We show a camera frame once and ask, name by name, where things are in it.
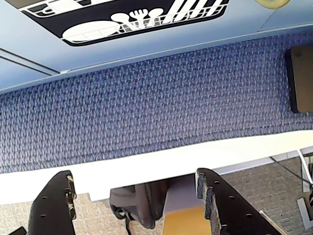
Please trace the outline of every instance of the strap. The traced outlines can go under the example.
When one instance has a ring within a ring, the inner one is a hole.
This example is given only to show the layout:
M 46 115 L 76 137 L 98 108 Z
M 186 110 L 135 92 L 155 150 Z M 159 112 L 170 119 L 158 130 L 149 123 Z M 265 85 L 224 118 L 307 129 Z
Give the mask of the strap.
M 132 235 L 131 230 L 129 229 L 129 222 L 131 221 L 131 215 L 129 212 L 125 213 L 125 227 L 128 235 Z
M 122 208 L 114 208 L 113 213 L 118 219 L 125 219 L 125 227 L 128 235 L 132 235 L 131 230 L 129 229 L 129 222 L 134 220 L 131 214 L 128 211 L 123 210 Z

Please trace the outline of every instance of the floor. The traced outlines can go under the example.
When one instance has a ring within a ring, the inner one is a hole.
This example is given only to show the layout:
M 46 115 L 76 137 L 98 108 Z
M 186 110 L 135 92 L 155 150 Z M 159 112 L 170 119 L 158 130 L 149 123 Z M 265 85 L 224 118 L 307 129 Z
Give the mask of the floor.
M 283 161 L 292 171 L 300 174 L 299 159 Z M 234 186 L 257 210 L 283 227 L 289 235 L 310 235 L 304 231 L 296 199 L 301 194 L 301 182 L 277 164 L 259 166 L 224 178 Z M 78 195 L 74 201 L 77 219 L 74 227 L 77 235 L 127 235 L 124 221 L 111 213 L 104 201 L 91 202 L 87 194 Z M 8 235 L 19 226 L 27 228 L 31 203 L 0 206 L 0 235 Z M 164 218 L 154 230 L 146 230 L 136 222 L 131 223 L 134 235 L 161 235 Z

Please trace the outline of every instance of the cable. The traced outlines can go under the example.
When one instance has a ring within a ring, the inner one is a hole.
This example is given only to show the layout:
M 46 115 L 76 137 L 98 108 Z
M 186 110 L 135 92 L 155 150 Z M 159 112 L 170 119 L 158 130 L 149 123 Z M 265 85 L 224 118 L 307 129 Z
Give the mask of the cable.
M 308 165 L 307 165 L 307 162 L 305 161 L 304 157 L 303 157 L 303 154 L 301 153 L 300 149 L 297 150 L 298 151 L 298 154 L 299 154 L 299 157 L 301 159 L 301 162 L 303 164 L 303 167 L 304 167 L 304 171 L 311 183 L 311 185 L 313 185 L 313 180 L 312 180 L 312 175 L 310 175 L 310 171 L 309 171 L 309 168 L 308 168 Z
M 289 173 L 291 173 L 292 175 L 294 175 L 295 177 L 297 177 L 298 179 L 308 183 L 310 185 L 310 189 L 313 190 L 313 185 L 306 179 L 303 179 L 301 176 L 297 175 L 296 173 L 294 173 L 293 171 L 289 170 L 287 167 L 285 167 L 284 165 L 282 165 L 280 162 L 276 161 L 273 157 L 269 157 L 271 158 L 275 163 L 279 164 L 282 168 L 284 168 L 286 171 L 288 171 Z

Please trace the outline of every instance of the bag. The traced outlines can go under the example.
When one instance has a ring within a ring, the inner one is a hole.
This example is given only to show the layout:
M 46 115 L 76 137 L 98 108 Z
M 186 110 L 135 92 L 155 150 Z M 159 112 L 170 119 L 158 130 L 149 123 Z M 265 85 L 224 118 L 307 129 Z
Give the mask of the bag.
M 110 191 L 110 207 L 118 219 L 125 219 L 129 235 L 131 220 L 153 229 L 163 215 L 167 189 L 168 180 L 114 188 Z

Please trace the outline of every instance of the light blue panel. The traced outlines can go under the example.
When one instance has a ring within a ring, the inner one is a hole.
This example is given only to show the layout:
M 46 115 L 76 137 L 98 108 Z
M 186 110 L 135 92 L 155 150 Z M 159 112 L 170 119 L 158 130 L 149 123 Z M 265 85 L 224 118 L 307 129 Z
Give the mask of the light blue panel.
M 0 0 L 0 47 L 58 71 L 160 54 L 190 45 L 254 33 L 272 10 L 254 0 L 230 0 L 220 18 L 84 47 L 71 47 Z
M 0 90 L 47 77 L 39 71 L 0 58 Z
M 274 11 L 261 30 L 313 23 L 313 0 L 291 0 Z

